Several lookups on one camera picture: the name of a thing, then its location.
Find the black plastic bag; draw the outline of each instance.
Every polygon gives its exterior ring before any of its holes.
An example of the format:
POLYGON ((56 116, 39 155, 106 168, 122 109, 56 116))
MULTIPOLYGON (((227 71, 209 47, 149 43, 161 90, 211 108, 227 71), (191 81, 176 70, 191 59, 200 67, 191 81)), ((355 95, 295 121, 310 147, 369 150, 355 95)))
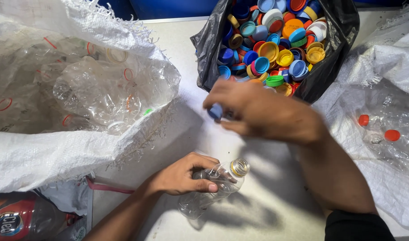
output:
MULTIPOLYGON (((327 20, 325 58, 315 64, 294 96, 313 103, 334 82, 359 31, 359 14, 352 0, 318 0, 327 20)), ((190 39, 197 50, 197 86, 209 92, 219 77, 216 60, 232 0, 220 0, 206 25, 190 39)))

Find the orange cap on bottle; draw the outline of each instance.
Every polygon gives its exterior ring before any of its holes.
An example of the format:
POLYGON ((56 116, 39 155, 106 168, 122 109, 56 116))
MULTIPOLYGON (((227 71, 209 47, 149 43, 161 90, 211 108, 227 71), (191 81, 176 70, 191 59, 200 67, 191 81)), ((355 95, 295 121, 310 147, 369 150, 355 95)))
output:
POLYGON ((369 122, 369 116, 367 114, 362 114, 359 116, 358 123, 360 126, 366 126, 369 122))
POLYGON ((398 139, 400 139, 401 134, 399 131, 394 130, 394 129, 390 129, 387 130, 384 133, 384 137, 388 140, 388 141, 397 141, 398 139))

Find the white table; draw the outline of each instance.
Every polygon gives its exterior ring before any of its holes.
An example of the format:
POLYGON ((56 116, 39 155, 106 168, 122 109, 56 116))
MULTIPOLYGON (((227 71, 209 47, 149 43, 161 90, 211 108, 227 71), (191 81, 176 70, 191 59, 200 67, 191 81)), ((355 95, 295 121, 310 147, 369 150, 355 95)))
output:
MULTIPOLYGON (((358 42, 396 11, 361 12, 358 42)), ((291 159, 286 144, 243 140, 213 123, 202 102, 207 92, 196 85, 195 49, 189 37, 198 33, 205 20, 145 24, 155 32, 156 45, 182 75, 178 112, 167 125, 165 136, 148 147, 139 162, 122 170, 100 168, 96 181, 116 187, 137 188, 149 175, 187 153, 199 150, 220 161, 243 157, 251 171, 239 193, 214 204, 197 221, 189 222, 176 208, 177 197, 163 195, 146 221, 138 240, 324 240, 325 219, 304 189, 299 165, 291 159)), ((94 191, 92 224, 120 204, 128 195, 94 191)), ((388 215, 381 213, 395 236, 409 236, 388 215)))

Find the hand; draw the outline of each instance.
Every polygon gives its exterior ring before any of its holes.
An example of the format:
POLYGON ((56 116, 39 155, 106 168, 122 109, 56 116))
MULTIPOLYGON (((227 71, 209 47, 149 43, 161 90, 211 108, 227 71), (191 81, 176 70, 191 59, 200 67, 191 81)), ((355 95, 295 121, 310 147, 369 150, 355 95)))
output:
POLYGON ((223 128, 245 135, 309 145, 327 131, 313 109, 304 102, 266 90, 256 83, 218 80, 203 107, 219 103, 232 110, 235 121, 221 121, 223 128))
POLYGON ((192 179, 192 173, 212 168, 219 161, 209 156, 191 152, 170 166, 155 173, 153 184, 158 191, 170 195, 182 195, 189 192, 216 193, 218 186, 207 179, 192 179))

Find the black sleeve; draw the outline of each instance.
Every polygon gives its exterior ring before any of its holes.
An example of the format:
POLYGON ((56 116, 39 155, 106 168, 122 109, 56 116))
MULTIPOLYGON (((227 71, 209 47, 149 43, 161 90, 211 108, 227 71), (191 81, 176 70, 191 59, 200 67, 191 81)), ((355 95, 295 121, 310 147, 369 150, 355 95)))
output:
POLYGON ((327 218, 325 241, 395 241, 388 226, 375 214, 333 211, 327 218))

